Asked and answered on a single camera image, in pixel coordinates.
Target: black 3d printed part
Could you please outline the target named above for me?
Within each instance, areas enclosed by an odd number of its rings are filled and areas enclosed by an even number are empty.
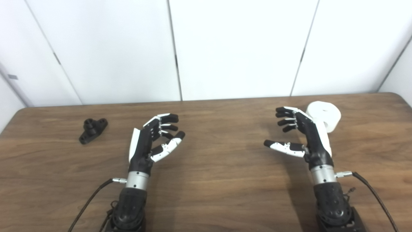
[[[84,121],[84,132],[79,137],[79,141],[81,144],[88,144],[95,138],[97,138],[107,126],[107,120],[105,118],[101,118],[98,121],[88,118]]]

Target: roll of tape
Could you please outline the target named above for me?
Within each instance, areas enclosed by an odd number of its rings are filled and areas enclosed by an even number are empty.
[[[340,110],[329,102],[312,102],[308,105],[306,114],[311,116],[314,121],[323,121],[326,132],[332,132],[340,121]]]

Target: white wall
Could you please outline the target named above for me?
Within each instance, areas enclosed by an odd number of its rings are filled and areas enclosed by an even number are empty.
[[[0,133],[21,108],[24,108],[23,103],[0,74]]]
[[[27,0],[84,104],[180,100],[167,0]]]
[[[317,0],[170,0],[183,100],[288,96]]]
[[[0,0],[0,71],[28,106],[81,104],[23,0]]]
[[[379,92],[397,93],[412,106],[412,43],[406,47]]]
[[[412,35],[412,1],[321,0],[293,95],[375,92]]]

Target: cable connector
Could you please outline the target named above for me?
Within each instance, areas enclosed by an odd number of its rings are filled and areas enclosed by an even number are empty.
[[[350,176],[350,175],[352,175],[352,172],[351,172],[351,171],[335,173],[335,177],[336,177],[336,178],[342,178],[342,177]]]
[[[127,179],[124,179],[124,178],[113,178],[112,180],[113,180],[113,182],[118,182],[120,184],[126,184],[127,183]]]

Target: robotic hand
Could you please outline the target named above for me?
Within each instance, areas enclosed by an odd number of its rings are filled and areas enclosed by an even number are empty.
[[[352,172],[336,173],[333,170],[332,151],[325,124],[293,107],[279,107],[276,117],[287,117],[278,122],[287,125],[283,132],[298,129],[306,135],[307,146],[290,142],[266,140],[264,145],[288,155],[302,157],[309,164],[317,200],[316,209],[319,229],[322,232],[364,232],[366,229],[356,212],[349,205],[337,178],[352,175]]]
[[[145,232],[144,207],[150,171],[154,162],[169,155],[182,142],[185,136],[183,131],[175,136],[166,131],[177,131],[178,127],[169,123],[178,121],[176,114],[160,114],[143,125],[142,130],[134,129],[129,151],[129,175],[127,180],[116,180],[126,186],[120,193],[117,205],[110,212],[106,232]],[[161,136],[169,141],[152,148],[152,142]]]

